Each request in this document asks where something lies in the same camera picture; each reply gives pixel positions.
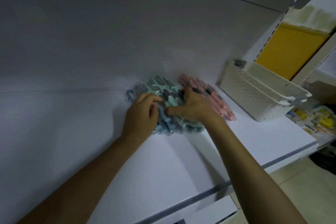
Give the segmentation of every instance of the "beige floor tile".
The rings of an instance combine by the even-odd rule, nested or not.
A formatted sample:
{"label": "beige floor tile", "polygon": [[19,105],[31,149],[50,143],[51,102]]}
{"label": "beige floor tile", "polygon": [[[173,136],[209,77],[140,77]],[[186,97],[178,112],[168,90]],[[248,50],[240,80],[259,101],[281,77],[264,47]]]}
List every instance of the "beige floor tile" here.
{"label": "beige floor tile", "polygon": [[336,223],[336,176],[312,165],[280,185],[309,224]]}
{"label": "beige floor tile", "polygon": [[284,181],[294,177],[295,175],[305,171],[312,165],[314,165],[314,163],[308,157],[306,157],[280,168],[279,170],[271,173],[270,176],[279,185]]}
{"label": "beige floor tile", "polygon": [[238,209],[237,213],[235,213],[233,216],[226,219],[225,221],[220,222],[220,224],[248,224],[248,222],[242,209]]}
{"label": "beige floor tile", "polygon": [[240,203],[238,201],[236,193],[235,192],[231,193],[230,197],[232,198],[233,202],[236,204],[237,208],[240,209],[241,206],[240,206]]}

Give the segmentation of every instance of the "person's left hand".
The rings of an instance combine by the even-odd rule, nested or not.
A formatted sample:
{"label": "person's left hand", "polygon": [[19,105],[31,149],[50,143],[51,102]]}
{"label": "person's left hand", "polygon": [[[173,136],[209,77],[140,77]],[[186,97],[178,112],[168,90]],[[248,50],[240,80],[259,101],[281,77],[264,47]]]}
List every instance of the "person's left hand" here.
{"label": "person's left hand", "polygon": [[123,126],[122,137],[142,144],[153,132],[159,116],[157,102],[162,99],[156,95],[142,93],[128,109]]}

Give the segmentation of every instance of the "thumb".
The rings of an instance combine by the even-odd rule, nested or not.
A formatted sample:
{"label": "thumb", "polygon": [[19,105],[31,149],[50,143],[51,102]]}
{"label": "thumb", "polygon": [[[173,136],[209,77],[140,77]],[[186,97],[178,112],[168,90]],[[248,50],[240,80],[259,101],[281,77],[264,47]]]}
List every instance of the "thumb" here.
{"label": "thumb", "polygon": [[156,105],[153,105],[152,111],[150,112],[150,120],[152,120],[156,124],[158,121],[158,117],[159,117],[158,107]]}
{"label": "thumb", "polygon": [[184,112],[184,106],[170,106],[166,109],[167,115],[177,115],[177,116],[183,116]]}

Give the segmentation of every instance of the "hand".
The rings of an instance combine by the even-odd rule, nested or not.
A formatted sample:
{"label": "hand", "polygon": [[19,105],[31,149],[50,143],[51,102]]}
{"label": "hand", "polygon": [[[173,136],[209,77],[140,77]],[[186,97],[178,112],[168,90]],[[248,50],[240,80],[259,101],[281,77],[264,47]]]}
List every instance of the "hand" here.
{"label": "hand", "polygon": [[204,122],[209,115],[217,114],[209,101],[201,94],[194,92],[191,88],[184,90],[185,105],[168,107],[166,112],[168,115],[177,115],[188,120]]}
{"label": "hand", "polygon": [[153,132],[159,116],[156,103],[162,99],[156,95],[142,93],[128,109],[122,137],[142,144]]}

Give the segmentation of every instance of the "pink packaged item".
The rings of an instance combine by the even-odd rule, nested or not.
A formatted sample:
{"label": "pink packaged item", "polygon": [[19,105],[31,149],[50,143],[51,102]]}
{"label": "pink packaged item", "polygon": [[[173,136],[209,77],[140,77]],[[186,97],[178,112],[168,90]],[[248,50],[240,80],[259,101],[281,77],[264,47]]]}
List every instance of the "pink packaged item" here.
{"label": "pink packaged item", "polygon": [[228,120],[237,120],[236,116],[228,107],[228,104],[222,99],[219,93],[209,84],[205,84],[203,81],[183,74],[179,82],[183,87],[190,87],[196,93],[201,94],[207,98],[212,105],[212,108],[222,117]]}

